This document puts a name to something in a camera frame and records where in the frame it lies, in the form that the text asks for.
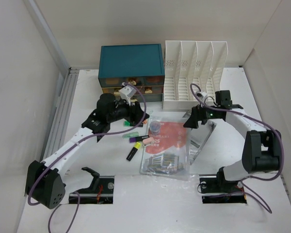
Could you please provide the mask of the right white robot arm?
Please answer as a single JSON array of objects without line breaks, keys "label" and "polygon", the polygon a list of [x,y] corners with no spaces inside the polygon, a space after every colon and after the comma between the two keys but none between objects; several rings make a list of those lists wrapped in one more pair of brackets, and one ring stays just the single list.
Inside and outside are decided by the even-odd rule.
[{"label": "right white robot arm", "polygon": [[212,119],[222,119],[233,126],[244,138],[244,147],[241,160],[221,167],[214,178],[200,178],[203,194],[237,192],[244,178],[282,169],[281,134],[264,122],[249,117],[239,104],[233,104],[230,91],[217,91],[213,106],[200,103],[192,107],[183,126],[197,129]]}]

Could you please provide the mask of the red booklet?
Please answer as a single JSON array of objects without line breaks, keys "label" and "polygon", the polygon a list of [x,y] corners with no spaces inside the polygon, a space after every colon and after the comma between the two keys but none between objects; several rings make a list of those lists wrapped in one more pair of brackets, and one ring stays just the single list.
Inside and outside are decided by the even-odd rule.
[{"label": "red booklet", "polygon": [[[159,134],[149,130],[150,122],[157,120],[163,123]],[[155,117],[148,120],[146,133],[155,139],[153,145],[143,147],[140,174],[167,177],[187,181],[190,176],[190,165],[185,165],[183,125],[184,117]]]}]

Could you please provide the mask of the grey setup guide manual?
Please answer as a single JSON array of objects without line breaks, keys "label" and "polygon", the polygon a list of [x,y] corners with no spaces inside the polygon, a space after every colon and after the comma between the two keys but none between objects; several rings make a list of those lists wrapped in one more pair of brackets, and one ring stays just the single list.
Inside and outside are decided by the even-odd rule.
[{"label": "grey setup guide manual", "polygon": [[205,125],[199,124],[197,129],[184,128],[184,159],[185,165],[192,165],[201,153],[216,128],[216,123],[208,120]]}]

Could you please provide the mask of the pink white stapler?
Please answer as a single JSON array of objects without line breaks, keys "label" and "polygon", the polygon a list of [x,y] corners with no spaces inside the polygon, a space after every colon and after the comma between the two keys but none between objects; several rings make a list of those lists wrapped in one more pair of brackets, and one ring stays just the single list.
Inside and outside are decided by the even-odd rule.
[{"label": "pink white stapler", "polygon": [[155,139],[153,137],[146,138],[142,141],[144,147],[153,145],[155,143]]}]

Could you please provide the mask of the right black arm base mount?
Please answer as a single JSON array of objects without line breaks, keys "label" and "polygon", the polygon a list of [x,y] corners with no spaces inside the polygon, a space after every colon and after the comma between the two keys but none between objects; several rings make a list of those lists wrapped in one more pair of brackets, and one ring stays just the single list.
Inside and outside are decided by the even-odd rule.
[{"label": "right black arm base mount", "polygon": [[200,176],[197,190],[202,194],[203,204],[247,204],[244,188],[238,181],[219,184],[216,176]]}]

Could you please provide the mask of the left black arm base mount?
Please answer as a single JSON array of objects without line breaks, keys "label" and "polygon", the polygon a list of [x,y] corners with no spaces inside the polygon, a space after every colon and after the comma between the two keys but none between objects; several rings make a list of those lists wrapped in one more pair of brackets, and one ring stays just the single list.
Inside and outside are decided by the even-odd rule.
[{"label": "left black arm base mount", "polygon": [[90,175],[90,183],[76,190],[80,204],[113,204],[114,176],[101,176],[89,167],[82,167],[81,170]]}]

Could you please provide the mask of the clear box of paper clips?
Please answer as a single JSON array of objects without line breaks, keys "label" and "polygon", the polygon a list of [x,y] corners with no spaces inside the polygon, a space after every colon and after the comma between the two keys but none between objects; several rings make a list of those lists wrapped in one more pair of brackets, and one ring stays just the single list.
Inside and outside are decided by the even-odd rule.
[{"label": "clear box of paper clips", "polygon": [[150,122],[149,130],[152,134],[159,134],[161,132],[163,123],[157,120]]}]

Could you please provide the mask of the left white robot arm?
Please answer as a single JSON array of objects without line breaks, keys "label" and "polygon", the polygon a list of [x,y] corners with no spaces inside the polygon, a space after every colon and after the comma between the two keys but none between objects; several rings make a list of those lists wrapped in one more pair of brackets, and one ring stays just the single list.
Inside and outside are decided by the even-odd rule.
[{"label": "left white robot arm", "polygon": [[103,136],[111,135],[113,122],[125,119],[136,128],[148,118],[149,114],[137,101],[128,103],[123,99],[117,100],[113,94],[100,95],[96,109],[66,144],[42,162],[33,161],[29,165],[25,186],[28,204],[41,204],[53,209],[64,200],[65,194],[74,191],[95,192],[99,186],[98,173],[88,167],[82,168],[84,172],[80,181],[64,178],[80,157],[77,150],[92,137],[100,141]]}]

